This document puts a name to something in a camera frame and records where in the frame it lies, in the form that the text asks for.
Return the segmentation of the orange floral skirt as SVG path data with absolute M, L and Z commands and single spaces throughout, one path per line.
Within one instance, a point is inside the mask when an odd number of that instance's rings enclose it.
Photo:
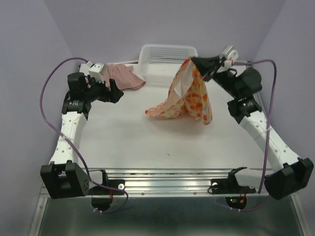
M 194 121 L 208 125 L 213 113 L 203 76 L 187 58 L 180 66 L 168 89 L 166 100 L 149 108 L 145 114 L 152 118 L 178 118 L 188 114 Z

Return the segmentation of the pink skirt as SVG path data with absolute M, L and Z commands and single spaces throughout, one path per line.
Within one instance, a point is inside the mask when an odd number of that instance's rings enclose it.
M 107 87 L 110 87 L 109 79 L 114 79 L 120 90 L 137 90 L 145 85 L 145 81 L 134 74 L 133 66 L 124 64 L 107 64 L 103 75 Z

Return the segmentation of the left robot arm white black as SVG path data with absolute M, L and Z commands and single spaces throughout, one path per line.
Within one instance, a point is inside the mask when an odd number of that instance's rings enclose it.
M 59 139 L 48 165 L 41 166 L 40 175 L 52 199 L 83 197 L 91 182 L 89 169 L 79 146 L 92 103 L 117 103 L 123 96 L 114 79 L 98 82 L 95 77 L 75 72 L 67 77 L 68 92 L 62 106 L 62 126 Z

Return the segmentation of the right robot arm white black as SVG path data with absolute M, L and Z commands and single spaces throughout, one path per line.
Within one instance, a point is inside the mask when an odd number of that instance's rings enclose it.
M 261 91 L 261 75 L 252 68 L 252 62 L 240 75 L 232 72 L 236 64 L 223 57 L 198 58 L 192 62 L 204 81 L 214 80 L 233 97 L 228 102 L 230 115 L 246 130 L 264 152 L 261 171 L 239 167 L 231 170 L 227 178 L 215 179 L 209 188 L 212 194 L 255 193 L 265 189 L 275 200 L 280 200 L 305 188 L 314 164 L 302 159 L 291 150 L 270 124 L 254 95 Z

